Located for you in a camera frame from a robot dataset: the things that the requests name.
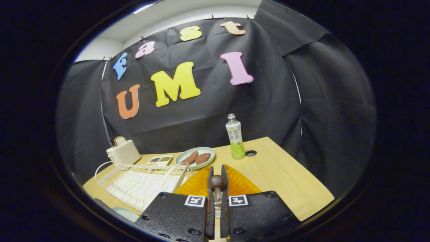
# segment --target sausage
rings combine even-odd
[[[211,153],[204,153],[196,157],[196,165],[200,165],[209,160]]]
[[[181,164],[192,164],[196,161],[196,157],[199,153],[197,151],[194,151],[193,153],[191,153],[190,156],[188,156],[187,158],[185,158],[183,161],[181,161]]]

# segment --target white ceiling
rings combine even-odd
[[[131,13],[106,29],[97,38],[126,42],[144,29],[150,28],[165,19],[189,11],[216,6],[224,6],[226,8],[228,6],[258,8],[260,3],[261,0],[164,0],[138,14]]]

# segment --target black backdrop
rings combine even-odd
[[[220,26],[226,21],[240,23],[247,33],[228,33]],[[203,35],[183,42],[179,32],[194,25]],[[138,48],[149,41],[156,42],[155,51],[135,58]],[[230,70],[220,55],[233,51],[243,53],[253,82],[229,83]],[[113,66],[123,53],[128,53],[127,70],[118,80]],[[156,107],[151,75],[165,71],[172,78],[176,67],[188,61],[194,63],[193,77],[201,94]],[[360,63],[326,29],[273,1],[262,1],[254,20],[199,20],[145,37],[106,62],[100,85],[103,63],[74,63],[58,102],[57,117],[63,124],[58,126],[58,145],[81,183],[107,161],[105,150],[118,135],[132,139],[142,154],[227,145],[224,125],[230,112],[242,122],[245,141],[269,136],[335,197],[358,180],[368,163],[376,108]],[[67,86],[73,80],[72,90]],[[93,83],[78,86],[82,80]],[[136,84],[139,110],[123,119],[116,95]],[[76,95],[79,88],[82,96]],[[75,107],[68,102],[75,102]],[[126,104],[132,106],[130,94]],[[64,118],[77,122],[76,128],[65,125]]]

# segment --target table surface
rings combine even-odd
[[[214,167],[214,175],[221,174],[223,164],[231,166],[245,175],[261,191],[273,190],[277,192],[300,221],[314,215],[333,201],[334,197],[329,190],[269,137],[247,141],[243,144],[245,150],[255,150],[257,154],[235,160],[231,157],[230,145],[213,148],[215,158],[210,165]],[[164,155],[172,155],[173,158],[169,165],[175,165],[175,159],[181,153],[166,153]],[[150,158],[156,155],[161,154],[141,155],[142,158],[135,164],[146,164]],[[96,178],[102,178],[114,168],[114,165],[111,164],[100,171]],[[141,214],[141,211],[120,201],[101,188],[94,178],[87,181],[83,187],[92,198],[102,200],[111,208],[123,207]]]

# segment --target wall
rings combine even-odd
[[[211,19],[212,15],[215,18],[223,17],[239,17],[245,18],[247,15],[250,18],[254,18],[254,14],[257,12],[257,8],[245,7],[245,6],[216,6],[197,9],[189,11],[183,14],[176,15],[172,18],[163,20],[146,28],[128,39],[125,42],[107,39],[107,38],[96,38],[94,39],[76,58],[75,62],[89,59],[109,59],[110,56],[114,56],[121,52],[123,49],[136,43],[141,39],[141,36],[149,36],[163,29],[190,22],[200,19]]]
[[[105,57],[105,59],[109,59],[109,57],[113,57],[123,50],[123,45],[123,42],[117,40],[96,38],[85,47],[74,62],[83,60],[102,60],[103,57]]]
[[[158,24],[155,24],[147,29],[138,32],[129,40],[127,40],[123,49],[129,47],[130,45],[136,43],[141,39],[141,36],[149,36],[151,34],[157,33],[163,29],[183,24],[190,21],[200,20],[200,19],[211,19],[212,15],[214,18],[224,18],[224,17],[238,17],[245,18],[247,15],[250,18],[254,18],[254,14],[257,12],[257,8],[253,7],[243,7],[243,6],[217,6],[209,7],[203,9],[197,9],[194,11],[189,11],[183,14],[179,14],[172,18],[166,19]]]

